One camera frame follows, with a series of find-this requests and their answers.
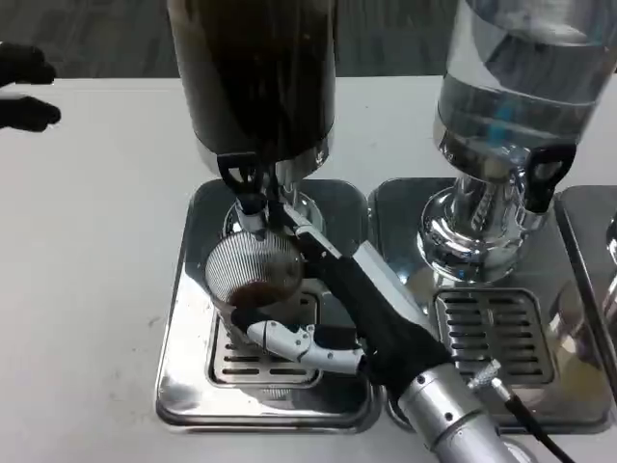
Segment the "white table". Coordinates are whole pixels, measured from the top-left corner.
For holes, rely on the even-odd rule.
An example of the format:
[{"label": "white table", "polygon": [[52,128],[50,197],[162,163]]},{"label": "white table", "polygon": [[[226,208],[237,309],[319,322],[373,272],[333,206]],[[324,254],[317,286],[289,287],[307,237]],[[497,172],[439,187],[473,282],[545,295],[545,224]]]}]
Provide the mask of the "white table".
[{"label": "white table", "polygon": [[[368,194],[390,177],[454,175],[432,142],[440,83],[339,79],[335,150],[315,176]],[[63,120],[43,134],[0,131],[1,462],[434,461],[385,415],[351,436],[164,427],[153,388],[180,238],[191,195],[213,178],[180,82],[27,90],[60,106]],[[615,183],[616,112],[613,81],[562,186]],[[614,461],[617,451],[615,427],[556,441],[580,462]]]}]

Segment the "gray carpet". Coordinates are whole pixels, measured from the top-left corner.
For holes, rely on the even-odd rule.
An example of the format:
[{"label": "gray carpet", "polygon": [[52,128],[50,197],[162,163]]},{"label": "gray carpet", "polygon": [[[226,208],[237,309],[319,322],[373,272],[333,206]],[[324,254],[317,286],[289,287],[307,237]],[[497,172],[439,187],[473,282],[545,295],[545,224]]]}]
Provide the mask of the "gray carpet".
[{"label": "gray carpet", "polygon": [[[338,75],[443,72],[456,0],[338,8]],[[0,41],[39,46],[64,78],[177,76],[165,0],[0,0]]]}]

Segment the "black cable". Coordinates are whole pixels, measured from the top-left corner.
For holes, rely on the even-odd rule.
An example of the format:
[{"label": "black cable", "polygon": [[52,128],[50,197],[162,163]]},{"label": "black cable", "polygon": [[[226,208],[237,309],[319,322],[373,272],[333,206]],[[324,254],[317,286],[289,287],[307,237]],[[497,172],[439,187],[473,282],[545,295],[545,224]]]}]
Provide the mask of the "black cable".
[{"label": "black cable", "polygon": [[544,444],[559,461],[562,463],[575,463],[575,460],[570,458],[570,456],[550,438],[549,434],[542,429],[542,426],[533,418],[529,409],[517,395],[513,395],[509,400],[506,400],[505,407],[516,417],[529,434]]}]

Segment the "glass cup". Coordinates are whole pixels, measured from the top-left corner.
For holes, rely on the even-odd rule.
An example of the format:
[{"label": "glass cup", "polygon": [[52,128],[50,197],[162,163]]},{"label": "glass cup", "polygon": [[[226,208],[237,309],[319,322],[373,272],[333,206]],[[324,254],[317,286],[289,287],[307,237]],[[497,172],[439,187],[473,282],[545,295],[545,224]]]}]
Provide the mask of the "glass cup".
[{"label": "glass cup", "polygon": [[259,309],[281,323],[293,323],[301,305],[295,296],[303,261],[286,237],[266,231],[262,240],[247,231],[223,239],[205,263],[205,283],[219,317],[234,342],[250,344],[231,322],[234,311]]}]

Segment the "dispenser spout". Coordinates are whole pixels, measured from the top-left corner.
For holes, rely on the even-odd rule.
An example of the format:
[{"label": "dispenser spout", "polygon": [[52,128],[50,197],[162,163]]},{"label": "dispenser spout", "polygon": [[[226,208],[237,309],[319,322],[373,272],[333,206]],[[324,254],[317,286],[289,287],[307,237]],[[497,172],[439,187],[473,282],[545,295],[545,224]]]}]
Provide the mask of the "dispenser spout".
[{"label": "dispenser spout", "polygon": [[553,145],[532,150],[524,168],[514,172],[518,207],[516,221],[527,232],[538,230],[550,209],[555,187],[574,163],[577,145]]}]

